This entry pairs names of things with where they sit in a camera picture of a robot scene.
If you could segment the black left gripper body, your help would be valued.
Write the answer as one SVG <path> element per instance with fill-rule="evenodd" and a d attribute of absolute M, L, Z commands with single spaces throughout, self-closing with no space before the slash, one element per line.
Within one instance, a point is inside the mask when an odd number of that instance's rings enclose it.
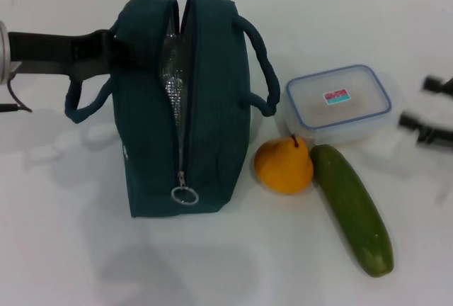
<path fill-rule="evenodd" d="M 84 81 L 110 71 L 114 36 L 107 30 L 82 36 L 10 32 L 8 38 L 18 74 L 61 74 Z"/>

